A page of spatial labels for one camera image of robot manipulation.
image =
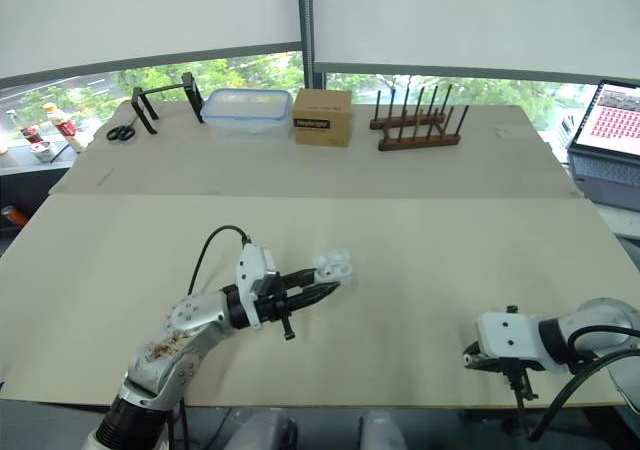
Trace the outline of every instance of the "scissors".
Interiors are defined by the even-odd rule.
[[[110,142],[115,142],[116,140],[120,140],[121,142],[126,142],[130,140],[136,134],[135,129],[133,128],[133,124],[136,122],[138,117],[136,116],[131,122],[127,125],[120,125],[118,127],[112,128],[107,132],[107,140]]]

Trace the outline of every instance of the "black wire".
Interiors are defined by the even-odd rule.
[[[578,338],[582,335],[595,332],[619,333],[622,335],[640,338],[640,331],[633,330],[631,328],[617,327],[614,325],[591,325],[589,327],[580,328],[569,336],[567,339],[567,347],[569,348],[570,354],[577,356],[576,340]]]
[[[204,450],[209,450],[211,445],[213,445],[216,439],[220,436],[220,432],[222,432],[222,428],[224,427],[224,424],[227,423],[227,419],[229,418],[229,415],[231,415],[232,410],[233,410],[233,407],[229,407],[227,412],[224,414],[224,417],[222,418],[220,425],[218,425],[216,432],[213,434],[213,437],[211,437],[211,439],[209,440],[209,443],[207,443],[207,445],[204,447]]]
[[[58,153],[56,153],[56,154],[55,154],[55,156],[54,156],[51,160],[49,160],[49,163],[53,163],[53,162],[55,162],[56,158],[58,158],[58,157],[60,156],[60,154],[61,154],[62,152],[64,152],[67,148],[69,148],[70,146],[71,146],[71,145],[69,145],[69,144],[67,143],[64,147],[62,147],[62,149],[61,149]]]
[[[173,412],[169,412],[167,417],[167,439],[169,440],[169,450],[176,448],[176,439],[173,433]]]
[[[553,402],[551,402],[551,405],[549,405],[549,408],[547,408],[547,411],[542,416],[542,419],[531,433],[529,433],[529,424],[527,422],[522,395],[516,393],[516,402],[518,403],[518,417],[520,420],[522,431],[526,435],[527,440],[529,440],[530,442],[537,442],[538,440],[540,440],[540,437],[545,432],[547,427],[549,427],[549,424],[554,419],[556,414],[560,411],[562,406],[567,402],[567,400],[569,400],[569,398],[571,398],[571,395],[573,395],[575,391],[589,379],[589,377],[591,377],[599,370],[602,370],[607,365],[628,357],[640,357],[640,350],[619,350],[617,352],[612,352],[582,367],[580,372],[578,372],[571,380],[569,380],[569,383],[567,383],[562,388],[562,390],[558,392],[558,395],[556,395],[556,398],[553,399]]]
[[[198,258],[198,263],[196,263],[196,268],[193,269],[193,275],[191,276],[191,283],[189,283],[189,290],[187,291],[187,295],[191,295],[193,293],[193,287],[194,287],[194,285],[196,283],[196,277],[198,276],[198,270],[200,270],[200,264],[202,263],[202,259],[204,258],[204,254],[207,252],[207,247],[211,243],[211,240],[213,240],[213,238],[216,235],[218,235],[220,232],[222,232],[223,230],[233,230],[235,232],[238,232],[240,234],[240,237],[242,238],[242,246],[243,247],[244,247],[245,243],[251,241],[249,239],[249,237],[247,236],[247,234],[244,233],[244,231],[240,227],[236,227],[235,225],[223,225],[223,226],[218,227],[217,229],[215,229],[213,231],[213,233],[211,235],[209,235],[209,238],[207,238],[207,241],[204,242],[204,246],[202,247],[202,251],[200,252],[200,257]]]
[[[216,235],[218,235],[220,232],[222,232],[223,230],[233,230],[235,232],[237,232],[238,234],[240,234],[240,237],[242,238],[242,246],[244,247],[245,243],[248,243],[251,241],[251,239],[247,236],[247,234],[244,232],[244,230],[242,230],[240,227],[236,227],[235,225],[223,225],[221,227],[216,228],[213,233],[211,235],[209,235],[209,237],[207,238],[207,240],[204,242],[204,245],[202,247],[202,251],[200,252],[200,257],[198,257],[198,263],[196,263],[196,268],[193,269],[193,275],[191,275],[191,282],[189,283],[189,290],[187,291],[187,295],[191,295],[193,293],[193,287],[196,283],[196,278],[198,276],[198,271],[200,270],[200,265],[202,264],[202,259],[204,258],[205,253],[207,253],[207,248],[209,247],[209,244],[211,243],[211,240],[214,239],[214,237]],[[224,421],[226,420],[227,416],[229,415],[229,413],[227,413],[227,415],[225,415],[225,418],[223,420],[223,424]],[[182,420],[182,438],[184,439],[184,448],[186,450],[189,450],[189,446],[190,446],[190,442],[189,442],[189,425],[187,424],[187,409],[184,403],[184,398],[180,399],[180,419]],[[169,422],[169,448],[173,449],[175,448],[175,437],[173,434],[173,422]],[[214,436],[214,438],[217,437],[220,429],[222,428],[222,425],[218,428],[218,432],[216,432],[216,435]]]
[[[180,419],[182,420],[183,448],[189,450],[191,442],[189,441],[189,425],[187,425],[187,408],[184,405],[184,398],[180,399]]]

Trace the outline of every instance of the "white bottle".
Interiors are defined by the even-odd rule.
[[[92,136],[78,132],[78,129],[71,121],[71,117],[64,110],[60,110],[55,103],[45,103],[42,108],[47,112],[49,121],[64,136],[76,153],[86,150],[87,145],[93,141]]]

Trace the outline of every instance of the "beige tabletop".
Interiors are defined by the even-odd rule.
[[[294,314],[296,339],[268,324],[212,351],[191,405],[512,406],[500,375],[463,368],[481,312],[640,306],[638,272],[584,199],[53,195],[0,259],[0,397],[108,404],[227,223],[282,272],[348,248],[356,278]],[[196,292],[232,283],[238,253],[216,239]],[[536,404],[568,379],[532,372]],[[571,400],[619,401],[606,372]]]
[[[472,106],[455,147],[377,150],[373,107],[354,106],[347,148],[216,138],[185,102],[154,103],[157,135],[135,124],[129,143],[105,139],[131,120],[128,102],[96,134],[52,193],[283,197],[580,197],[517,106]],[[454,112],[457,123],[461,109]]]

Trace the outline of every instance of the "brown box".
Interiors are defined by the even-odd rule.
[[[346,147],[351,139],[351,92],[302,88],[293,105],[296,143]]]

